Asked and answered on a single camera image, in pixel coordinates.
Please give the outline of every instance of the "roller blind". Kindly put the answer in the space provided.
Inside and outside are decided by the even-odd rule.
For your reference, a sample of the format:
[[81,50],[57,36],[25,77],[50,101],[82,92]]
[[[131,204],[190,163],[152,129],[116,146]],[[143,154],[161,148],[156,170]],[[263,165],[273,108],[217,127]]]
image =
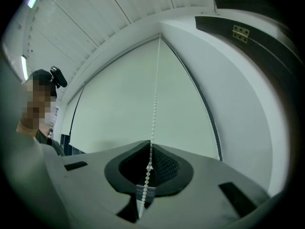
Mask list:
[[70,135],[70,129],[71,129],[74,111],[75,111],[78,99],[80,98],[81,92],[82,92],[82,89],[75,95],[75,97],[70,101],[70,103],[67,106],[65,117],[63,119],[62,126],[61,126],[61,134]]
[[[152,132],[159,40],[119,58],[87,83],[75,113],[70,145],[98,152]],[[160,43],[155,143],[218,158],[201,98],[180,61]]]

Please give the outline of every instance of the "white ceiling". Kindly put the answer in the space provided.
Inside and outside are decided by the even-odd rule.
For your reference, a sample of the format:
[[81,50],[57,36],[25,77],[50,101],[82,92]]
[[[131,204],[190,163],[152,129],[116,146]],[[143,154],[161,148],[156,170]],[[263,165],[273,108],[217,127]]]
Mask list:
[[[90,55],[120,30],[166,10],[207,7],[206,1],[37,0],[28,38],[29,70],[55,65],[69,84]],[[66,89],[58,90],[59,100]]]
[[[160,32],[159,27],[155,26],[152,30],[152,27],[149,29],[145,26],[182,15],[213,13],[213,2],[37,0],[32,9],[24,3],[13,19],[22,25],[18,36],[18,46],[22,44],[22,49],[15,54],[15,68],[23,78],[19,60],[23,54],[27,56],[28,74],[38,69],[48,71],[52,66],[60,68],[68,82],[66,88],[57,90],[57,107],[60,107],[62,99],[67,103],[77,93],[80,84],[83,84],[80,82],[87,81],[105,66],[111,59],[109,55],[115,57],[130,46]],[[15,27],[11,34],[16,34]],[[16,38],[10,40],[17,44]]]

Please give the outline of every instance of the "gray surface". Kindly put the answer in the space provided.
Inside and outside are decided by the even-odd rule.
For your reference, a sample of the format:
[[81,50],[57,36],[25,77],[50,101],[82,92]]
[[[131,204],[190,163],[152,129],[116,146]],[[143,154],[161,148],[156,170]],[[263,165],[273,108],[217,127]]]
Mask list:
[[191,183],[179,194],[155,198],[143,214],[139,225],[154,228],[218,228],[239,219],[218,185],[233,182],[257,206],[268,200],[268,195],[256,183],[228,165],[212,158],[165,147],[166,150],[189,161],[194,168]]
[[[116,192],[104,175],[104,167],[115,156],[138,143],[94,154],[59,157],[52,147],[44,148],[50,177],[62,199],[72,228],[135,228],[115,214],[126,206],[130,196]],[[85,161],[87,166],[67,171],[64,165]]]

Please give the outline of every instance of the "dark trim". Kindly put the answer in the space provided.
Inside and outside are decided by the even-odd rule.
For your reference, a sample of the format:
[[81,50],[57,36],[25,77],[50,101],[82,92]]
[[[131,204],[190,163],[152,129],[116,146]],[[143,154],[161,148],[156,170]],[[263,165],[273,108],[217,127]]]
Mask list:
[[270,0],[215,0],[218,9],[236,9],[262,14],[286,24],[281,13]]
[[[247,43],[233,37],[233,26],[249,30]],[[305,139],[305,69],[299,59],[277,39],[249,25],[223,18],[196,17],[196,27],[207,33],[217,34],[243,51],[262,70],[277,92],[286,112],[290,131],[288,176],[283,194],[297,201]],[[285,198],[292,206],[292,200]]]
[[52,146],[52,139],[49,137],[47,137],[47,145]]
[[70,170],[75,170],[75,169],[78,169],[78,168],[81,168],[81,167],[87,166],[87,165],[88,164],[85,161],[80,161],[80,162],[76,162],[73,164],[65,165],[65,168],[67,171],[70,171]]
[[116,215],[132,223],[139,219],[137,201],[134,194],[131,195],[128,204]]
[[232,182],[220,184],[219,188],[241,218],[256,209],[251,200]]
[[74,110],[74,113],[73,113],[73,118],[72,118],[72,122],[71,122],[71,127],[70,127],[69,136],[71,136],[71,130],[72,130],[72,125],[73,125],[73,120],[74,120],[74,116],[75,116],[75,112],[76,112],[76,109],[77,109],[78,102],[79,102],[80,99],[81,99],[81,95],[80,95],[80,97],[78,98],[77,104],[76,104],[76,106],[75,106],[75,110]]
[[64,138],[65,138],[65,135],[62,134],[62,135],[61,135],[61,145],[63,145]]
[[131,22],[130,22],[130,20],[129,20],[129,18],[127,17],[127,15],[125,14],[125,12],[124,12],[124,10],[120,7],[120,5],[119,5],[119,3],[116,1],[116,0],[114,0],[115,2],[116,2],[116,4],[119,6],[119,8],[121,9],[121,11],[123,12],[123,14],[125,15],[125,17],[126,17],[126,19],[129,21],[129,23],[131,24]]
[[63,153],[65,156],[71,156],[72,155],[72,149],[70,148],[71,145],[69,145],[70,142],[70,136],[69,135],[64,135],[63,139]]
[[71,146],[71,147],[72,147],[72,155],[82,155],[82,154],[85,154],[85,152],[82,152],[82,151],[80,151],[79,149],[77,149],[77,148],[75,148],[73,146]]
[[212,123],[212,128],[213,128],[215,139],[216,139],[216,145],[217,145],[219,159],[220,159],[220,161],[222,161],[223,160],[223,154],[222,154],[222,151],[221,151],[220,138],[219,138],[219,135],[218,135],[217,126],[216,126],[212,111],[210,109],[210,106],[209,106],[209,104],[208,104],[208,102],[207,102],[207,100],[206,100],[206,98],[203,94],[203,91],[202,91],[199,83],[197,82],[196,78],[194,77],[192,72],[189,70],[189,68],[185,65],[185,63],[182,61],[182,59],[180,58],[178,53],[175,51],[175,49],[163,37],[161,37],[161,38],[167,44],[167,46],[172,50],[172,52],[175,54],[175,56],[178,58],[178,60],[180,61],[180,63],[182,64],[182,66],[184,67],[186,72],[189,74],[191,80],[193,81],[196,89],[198,90],[199,95],[201,96],[201,99],[202,99],[202,101],[203,101],[203,103],[206,107],[206,110],[208,112],[208,115],[209,115],[211,123]]

